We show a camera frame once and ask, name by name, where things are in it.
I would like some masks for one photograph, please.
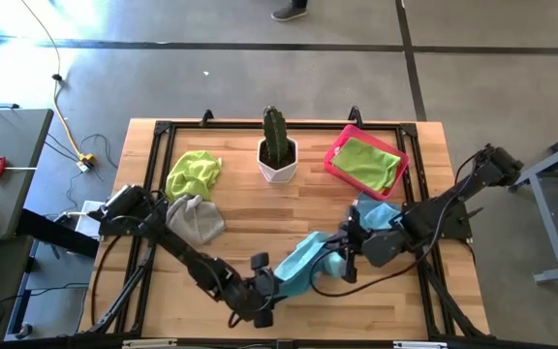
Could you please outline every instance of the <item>gray cloth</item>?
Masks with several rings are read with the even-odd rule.
[[[167,226],[191,245],[201,245],[225,231],[217,206],[201,195],[184,195],[167,211]]]

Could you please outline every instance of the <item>yellow cable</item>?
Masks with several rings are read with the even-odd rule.
[[[55,48],[55,53],[57,53],[57,75],[61,76],[60,72],[61,72],[62,62],[61,62],[61,58],[59,56],[59,49],[57,48],[57,45],[55,44],[55,41],[50,36],[50,33],[48,32],[45,25],[40,21],[38,16],[36,16],[36,14],[34,14],[34,12],[31,10],[29,5],[27,5],[25,0],[20,0],[20,2],[22,2],[23,5],[25,5],[25,7],[27,8],[27,10],[29,10],[31,15],[38,21],[38,23],[40,23],[40,25],[43,27],[43,29],[45,29],[45,33],[48,35],[48,38],[50,39],[50,42],[53,44],[53,48]],[[64,129],[66,130],[66,136],[68,136],[68,140],[70,141],[70,144],[73,146],[73,149],[75,150],[75,153],[77,154],[78,158],[80,159],[80,158],[83,157],[83,153],[81,153],[80,150],[78,149],[77,144],[75,143],[75,139],[73,139],[73,134],[70,132],[70,128],[68,127],[68,123],[66,122],[66,119],[64,119],[64,117],[62,116],[62,111],[59,109],[59,106],[57,105],[57,85],[58,84],[59,83],[56,80],[55,81],[55,86],[53,88],[53,105],[55,106],[55,110],[56,110],[57,116],[59,116],[59,120],[62,122],[62,125],[64,125]]]

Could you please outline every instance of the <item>blue cloth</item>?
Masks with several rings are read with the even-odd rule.
[[[365,229],[390,228],[388,221],[399,213],[396,207],[376,201],[362,193],[356,199],[356,210],[360,214],[359,223]],[[282,280],[277,298],[298,296],[309,290],[311,269],[314,261],[328,251],[324,248],[328,238],[330,235],[324,232],[311,233],[296,246],[296,250],[288,258],[281,262],[275,270],[275,276]],[[346,261],[337,252],[333,252],[316,265],[314,280],[320,271],[333,277],[341,277],[345,269]]]
[[[279,293],[276,297],[293,297],[307,292],[313,263],[320,255],[327,252],[324,245],[328,238],[330,235],[324,232],[311,233],[296,246],[296,250],[288,258],[281,262],[275,270],[275,276],[283,281],[279,285]],[[345,267],[346,261],[337,252],[333,252],[316,265],[314,273],[322,271],[333,277],[341,277]]]

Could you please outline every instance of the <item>screwdriver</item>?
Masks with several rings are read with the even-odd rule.
[[[6,167],[6,157],[5,156],[0,156],[0,178],[6,170],[35,171],[36,168],[9,168],[9,167]]]

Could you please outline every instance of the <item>potted cactus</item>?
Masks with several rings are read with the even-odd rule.
[[[288,137],[286,120],[273,106],[263,110],[264,139],[258,142],[258,165],[270,183],[287,183],[296,173],[298,143]]]

